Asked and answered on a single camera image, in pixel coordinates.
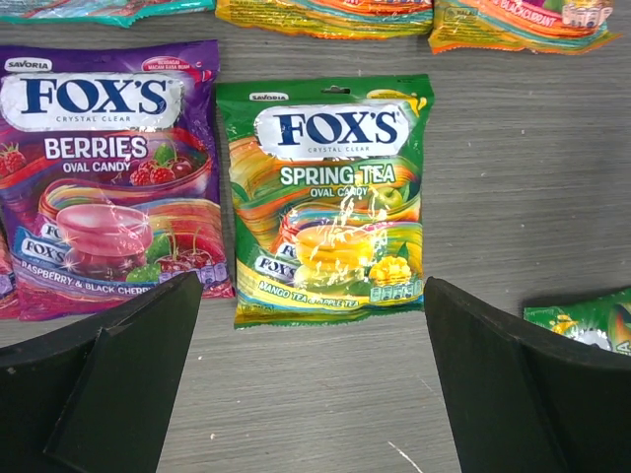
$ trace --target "fox's berries candy bag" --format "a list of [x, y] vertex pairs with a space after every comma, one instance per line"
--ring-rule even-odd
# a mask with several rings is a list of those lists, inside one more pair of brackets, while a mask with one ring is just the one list
[[231, 297], [209, 117], [217, 43], [0, 46], [0, 205], [22, 318], [90, 313], [183, 271]]
[[0, 318], [17, 318], [19, 315], [20, 304], [16, 292], [16, 278], [13, 274], [11, 254], [4, 235], [0, 233]]
[[236, 218], [236, 326], [421, 308], [427, 76], [218, 86]]
[[427, 34], [431, 0], [218, 0], [218, 18], [241, 27], [338, 39]]
[[527, 307], [524, 318], [573, 340], [631, 356], [631, 290], [584, 303]]
[[434, 52], [457, 47], [579, 54], [618, 37], [613, 0], [435, 0]]
[[212, 9], [214, 0], [0, 0], [0, 20], [11, 23], [98, 22], [129, 27], [140, 18]]

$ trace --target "teal candy bag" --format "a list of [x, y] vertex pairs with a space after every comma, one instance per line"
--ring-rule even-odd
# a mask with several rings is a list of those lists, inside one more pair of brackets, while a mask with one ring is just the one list
[[0, 0], [0, 20], [9, 23], [97, 22], [129, 28], [140, 18], [215, 8], [215, 0]]
[[631, 356], [631, 289], [586, 303], [527, 307], [524, 319], [587, 345]]

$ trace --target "gray wooden surface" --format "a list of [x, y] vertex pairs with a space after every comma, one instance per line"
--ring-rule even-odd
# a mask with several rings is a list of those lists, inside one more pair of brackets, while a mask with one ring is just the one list
[[[631, 35], [631, 5], [616, 7], [611, 27]], [[151, 19], [129, 31], [0, 27], [0, 43], [58, 47], [212, 37], [221, 40], [222, 81], [430, 74], [437, 102], [424, 175], [429, 275], [514, 313], [533, 297], [631, 285], [629, 37], [581, 57], [432, 56], [423, 37], [286, 37], [210, 14]], [[225, 188], [223, 195], [232, 248]], [[234, 307], [203, 303], [160, 472], [459, 471], [421, 313], [235, 332]], [[69, 321], [2, 322], [0, 345]]]

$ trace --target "yellow candy bag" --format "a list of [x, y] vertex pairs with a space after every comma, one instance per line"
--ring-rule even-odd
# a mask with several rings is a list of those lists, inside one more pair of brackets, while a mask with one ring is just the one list
[[235, 324], [359, 320], [423, 306], [427, 76], [221, 84]]
[[613, 0], [435, 0], [435, 53], [482, 47], [581, 54], [615, 39]]
[[218, 0], [216, 15], [241, 27], [338, 39], [427, 34], [431, 0]]

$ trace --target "purple candy bag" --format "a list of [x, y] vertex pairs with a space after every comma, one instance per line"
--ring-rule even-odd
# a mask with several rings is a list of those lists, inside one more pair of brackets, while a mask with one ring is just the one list
[[0, 205], [22, 319], [97, 312], [226, 273], [211, 117], [216, 41], [0, 46]]

